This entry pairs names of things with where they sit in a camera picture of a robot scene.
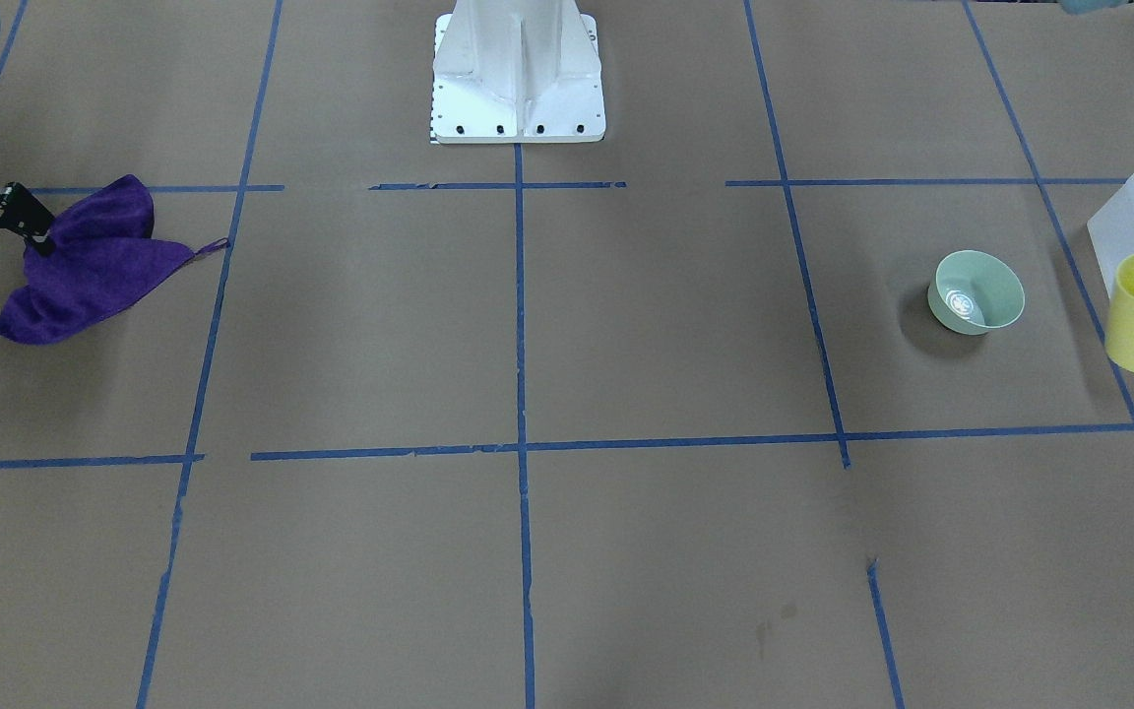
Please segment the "purple cloth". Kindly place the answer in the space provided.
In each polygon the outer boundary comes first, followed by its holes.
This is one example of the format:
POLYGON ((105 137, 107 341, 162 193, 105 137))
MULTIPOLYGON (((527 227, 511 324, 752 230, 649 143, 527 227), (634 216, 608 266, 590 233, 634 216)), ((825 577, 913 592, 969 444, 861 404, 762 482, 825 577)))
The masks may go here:
POLYGON ((67 208, 51 225, 54 251, 28 250, 26 282, 0 311, 0 337, 27 346, 66 341, 138 304, 177 271, 229 246, 192 248, 154 238, 155 203, 127 174, 67 208))

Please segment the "translucent plastic box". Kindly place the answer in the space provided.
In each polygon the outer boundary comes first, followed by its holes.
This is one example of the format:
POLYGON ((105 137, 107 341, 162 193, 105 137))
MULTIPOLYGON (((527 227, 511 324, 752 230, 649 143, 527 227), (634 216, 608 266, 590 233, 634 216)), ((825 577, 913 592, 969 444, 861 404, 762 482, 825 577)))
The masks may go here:
POLYGON ((1088 221, 1106 294, 1112 294, 1122 261, 1134 255, 1134 174, 1088 221))

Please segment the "green ceramic bowl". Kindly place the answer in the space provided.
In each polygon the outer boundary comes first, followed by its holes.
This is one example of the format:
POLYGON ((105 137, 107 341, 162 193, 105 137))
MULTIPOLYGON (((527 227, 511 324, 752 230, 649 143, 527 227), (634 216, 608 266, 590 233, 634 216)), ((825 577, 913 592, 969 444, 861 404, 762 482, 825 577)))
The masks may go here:
POLYGON ((926 288, 926 309, 949 331, 982 336, 1025 313, 1025 287, 1002 260, 978 250, 943 256, 926 288))

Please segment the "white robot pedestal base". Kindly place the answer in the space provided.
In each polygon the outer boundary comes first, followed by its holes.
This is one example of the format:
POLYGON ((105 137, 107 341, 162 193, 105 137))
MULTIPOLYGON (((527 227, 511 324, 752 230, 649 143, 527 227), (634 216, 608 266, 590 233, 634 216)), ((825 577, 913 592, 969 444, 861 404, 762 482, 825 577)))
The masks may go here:
POLYGON ((604 140, 599 32, 576 1, 458 1, 435 19, 429 140, 604 140))

